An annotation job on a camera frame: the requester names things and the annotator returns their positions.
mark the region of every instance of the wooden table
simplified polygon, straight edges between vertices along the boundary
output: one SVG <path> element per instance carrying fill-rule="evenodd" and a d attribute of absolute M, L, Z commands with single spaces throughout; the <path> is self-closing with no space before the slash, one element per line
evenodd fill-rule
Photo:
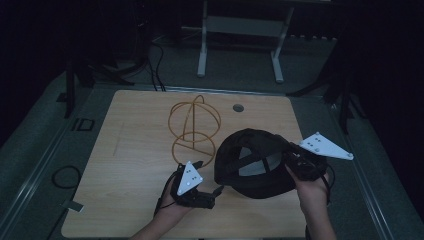
<path fill-rule="evenodd" d="M 62 227 L 65 237 L 129 237 L 152 219 L 164 184 L 177 168 L 171 153 L 175 137 L 168 128 L 170 110 L 198 95 L 116 92 L 74 198 L 84 209 L 69 211 Z M 220 130 L 212 138 L 217 148 L 227 136 L 244 128 L 278 133 L 293 142 L 302 139 L 288 98 L 201 95 L 221 116 Z M 244 111 L 234 111 L 234 104 L 243 105 Z M 173 115 L 171 125 L 178 127 L 185 114 Z M 215 129 L 216 123 L 208 114 L 199 110 L 197 114 L 196 130 L 206 133 Z M 178 151 L 178 159 L 195 162 L 202 157 L 194 151 Z M 213 180 L 213 162 L 199 173 L 204 178 L 200 191 L 212 192 L 218 187 Z M 164 237 L 302 237 L 304 229 L 296 191 L 255 200 L 225 187 L 212 210 L 191 211 Z"/>

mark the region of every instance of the table leg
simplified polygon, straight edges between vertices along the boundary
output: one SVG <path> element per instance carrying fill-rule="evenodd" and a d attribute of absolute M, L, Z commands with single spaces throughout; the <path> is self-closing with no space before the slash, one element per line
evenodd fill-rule
<path fill-rule="evenodd" d="M 206 57 L 207 57 L 207 46 L 206 46 L 206 33 L 207 33 L 207 7 L 208 7 L 208 1 L 203 1 L 203 20 L 202 20 L 202 47 L 200 49 L 200 56 L 199 56 L 199 66 L 197 68 L 197 76 L 198 77 L 204 77 L 206 72 Z"/>
<path fill-rule="evenodd" d="M 279 56 L 280 56 L 280 53 L 281 53 L 281 48 L 283 47 L 284 39 L 286 38 L 286 35 L 287 35 L 287 30 L 288 30 L 289 25 L 290 25 L 291 17 L 293 16 L 293 11 L 294 11 L 294 8 L 291 7 L 289 9 L 288 13 L 287 13 L 286 20 L 284 21 L 284 24 L 281 28 L 281 33 L 278 37 L 277 48 L 274 51 L 271 52 L 272 66 L 274 68 L 275 81 L 277 83 L 284 82 L 283 73 L 281 71 Z"/>

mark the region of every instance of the forearm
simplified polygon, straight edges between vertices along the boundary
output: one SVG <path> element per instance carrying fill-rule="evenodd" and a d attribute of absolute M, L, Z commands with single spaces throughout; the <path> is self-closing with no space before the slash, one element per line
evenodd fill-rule
<path fill-rule="evenodd" d="M 305 213 L 305 219 L 312 240 L 337 239 L 326 208 L 313 214 Z"/>
<path fill-rule="evenodd" d="M 181 217 L 169 216 L 165 211 L 159 211 L 156 216 L 138 231 L 131 240 L 156 240 L 171 230 L 181 220 Z"/>

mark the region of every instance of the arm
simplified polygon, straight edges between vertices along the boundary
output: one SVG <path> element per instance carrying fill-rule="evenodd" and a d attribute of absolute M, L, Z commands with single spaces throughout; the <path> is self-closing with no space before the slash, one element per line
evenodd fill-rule
<path fill-rule="evenodd" d="M 286 168 L 296 183 L 300 208 L 305 215 L 312 240 L 336 239 L 327 212 L 327 189 L 323 181 L 321 179 L 314 182 L 300 181 L 289 167 Z"/>
<path fill-rule="evenodd" d="M 177 223 L 192 209 L 177 204 L 172 204 L 174 199 L 170 195 L 172 180 L 163 197 L 161 208 L 153 219 L 140 231 L 138 231 L 130 240 L 156 240 L 171 230 Z"/>

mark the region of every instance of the round hole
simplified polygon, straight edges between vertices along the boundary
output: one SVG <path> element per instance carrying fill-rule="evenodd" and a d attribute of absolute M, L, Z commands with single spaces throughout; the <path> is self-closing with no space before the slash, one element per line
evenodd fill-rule
<path fill-rule="evenodd" d="M 236 112 L 243 112 L 244 111 L 244 107 L 241 104 L 234 104 L 233 110 L 236 111 Z"/>

